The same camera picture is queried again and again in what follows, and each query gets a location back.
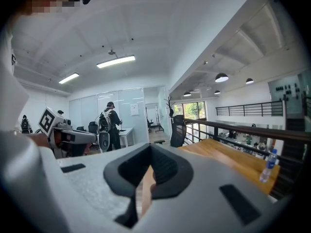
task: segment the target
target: ceiling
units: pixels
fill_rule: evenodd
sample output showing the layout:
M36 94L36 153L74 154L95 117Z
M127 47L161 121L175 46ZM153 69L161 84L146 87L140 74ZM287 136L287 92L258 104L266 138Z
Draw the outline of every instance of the ceiling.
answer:
M261 58L274 54L275 51L299 39L298 32L286 10L278 1L267 1L249 21L237 28L234 35L218 47L213 54L205 57L201 63L172 93L174 100L183 99L186 91L195 89L208 91L214 96L215 89L221 89L225 83L215 83L218 73L230 76L238 75ZM193 98L200 97L197 92Z
M57 13L22 17L13 30L14 75L71 92L95 76L100 82L98 76L117 79L155 67L166 71L169 23L178 1L92 0L88 5L57 8ZM118 57L134 54L135 65L99 70L97 63L115 58L108 55L111 49ZM74 72L81 77L58 84Z

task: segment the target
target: black cap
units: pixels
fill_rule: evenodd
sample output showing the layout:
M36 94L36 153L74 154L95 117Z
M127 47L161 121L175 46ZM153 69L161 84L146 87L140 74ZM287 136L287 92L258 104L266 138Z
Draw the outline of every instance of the black cap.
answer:
M111 106L113 106L113 108L115 108L115 105L114 105L113 102L109 102L109 103L107 104L107 107L111 107Z

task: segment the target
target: window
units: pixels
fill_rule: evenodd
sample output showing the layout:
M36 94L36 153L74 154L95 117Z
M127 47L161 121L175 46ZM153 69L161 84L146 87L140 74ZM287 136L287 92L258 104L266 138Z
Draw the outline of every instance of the window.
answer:
M175 115L184 115L189 119L206 118L205 102L183 103L174 105Z
M176 104L174 105L174 114L175 115L183 115L184 109L182 104Z

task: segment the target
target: backpack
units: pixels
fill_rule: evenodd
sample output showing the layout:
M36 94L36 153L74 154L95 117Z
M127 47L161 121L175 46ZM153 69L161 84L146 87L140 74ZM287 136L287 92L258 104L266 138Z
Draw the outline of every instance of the backpack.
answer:
M106 111L104 114L101 114L99 117L99 131L108 132L112 129L112 123L110 119L112 110Z
M23 121L21 122L21 129L28 130L28 125L29 125L28 120L24 118Z

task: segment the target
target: paper sign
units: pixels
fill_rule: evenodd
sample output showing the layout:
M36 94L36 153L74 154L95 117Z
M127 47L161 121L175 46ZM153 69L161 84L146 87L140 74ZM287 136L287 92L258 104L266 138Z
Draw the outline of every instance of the paper sign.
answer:
M130 104L131 116L139 116L138 103Z

